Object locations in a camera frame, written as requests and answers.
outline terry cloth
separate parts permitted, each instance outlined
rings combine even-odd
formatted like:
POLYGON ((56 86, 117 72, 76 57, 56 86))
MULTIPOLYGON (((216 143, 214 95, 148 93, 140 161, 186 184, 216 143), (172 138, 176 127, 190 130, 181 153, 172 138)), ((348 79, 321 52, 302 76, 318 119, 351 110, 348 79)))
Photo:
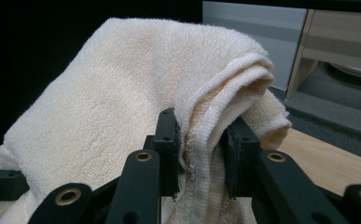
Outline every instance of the terry cloth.
POLYGON ((0 169, 22 171, 30 190, 8 209, 0 203, 0 222, 26 223, 61 185, 97 189, 119 176, 168 107, 181 127, 182 174, 175 202, 163 200, 162 222, 245 222, 241 204, 226 192, 216 145, 239 116, 263 148, 280 145, 291 124, 267 91, 272 79, 267 52, 236 31, 177 21, 106 21, 7 131, 0 169))

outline towel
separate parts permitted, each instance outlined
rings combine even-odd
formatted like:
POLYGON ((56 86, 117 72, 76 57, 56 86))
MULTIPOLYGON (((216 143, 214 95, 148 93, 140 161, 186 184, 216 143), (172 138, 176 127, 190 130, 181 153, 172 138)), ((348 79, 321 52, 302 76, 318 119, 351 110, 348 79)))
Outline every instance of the towel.
POLYGON ((226 192, 217 143, 242 116, 263 148, 280 145, 291 123, 267 90, 272 69, 268 53, 233 30, 107 20, 7 131, 0 169, 22 171, 30 189, 0 203, 0 223, 26 223, 61 185, 97 189, 119 176, 168 107, 181 127, 182 172, 177 199, 162 200, 162 222, 244 223, 242 205, 226 192))

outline gray floor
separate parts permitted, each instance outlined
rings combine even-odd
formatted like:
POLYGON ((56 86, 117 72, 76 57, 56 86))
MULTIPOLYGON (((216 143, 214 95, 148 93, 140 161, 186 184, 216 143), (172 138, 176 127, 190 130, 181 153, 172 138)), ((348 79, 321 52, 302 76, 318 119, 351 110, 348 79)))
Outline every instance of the gray floor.
MULTIPOLYGON (((283 99, 282 92, 272 91, 283 99)), ((296 130, 361 157, 361 78, 320 62, 283 103, 296 130)))

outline wooden surface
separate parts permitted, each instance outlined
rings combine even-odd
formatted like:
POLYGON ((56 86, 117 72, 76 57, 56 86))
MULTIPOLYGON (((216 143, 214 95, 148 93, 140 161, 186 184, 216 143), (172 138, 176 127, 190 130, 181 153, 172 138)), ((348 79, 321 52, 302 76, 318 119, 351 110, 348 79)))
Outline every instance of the wooden surface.
POLYGON ((294 129, 279 148, 290 155, 314 184, 343 195, 361 184, 361 158, 294 129))

